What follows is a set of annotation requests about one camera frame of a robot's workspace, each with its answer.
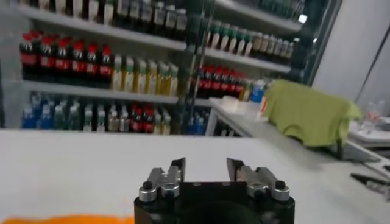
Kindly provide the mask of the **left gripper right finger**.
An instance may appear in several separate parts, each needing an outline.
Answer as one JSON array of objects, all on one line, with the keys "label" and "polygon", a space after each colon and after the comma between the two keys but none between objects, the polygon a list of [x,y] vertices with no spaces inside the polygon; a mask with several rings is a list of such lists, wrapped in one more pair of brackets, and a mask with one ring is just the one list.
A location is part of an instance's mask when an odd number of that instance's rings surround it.
[{"label": "left gripper right finger", "polygon": [[246,183],[248,196],[253,198],[271,197],[276,201],[288,201],[290,189],[285,181],[279,180],[267,167],[252,170],[241,160],[227,158],[231,182]]}]

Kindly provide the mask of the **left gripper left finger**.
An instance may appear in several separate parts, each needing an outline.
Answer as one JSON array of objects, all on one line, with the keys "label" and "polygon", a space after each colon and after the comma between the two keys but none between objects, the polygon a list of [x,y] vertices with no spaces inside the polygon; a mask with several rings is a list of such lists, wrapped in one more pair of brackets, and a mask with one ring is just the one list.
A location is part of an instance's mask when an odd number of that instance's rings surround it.
[{"label": "left gripper left finger", "polygon": [[161,167],[153,168],[146,181],[139,188],[138,199],[143,203],[152,203],[158,196],[177,198],[180,185],[185,180],[186,158],[175,159],[167,172]]}]

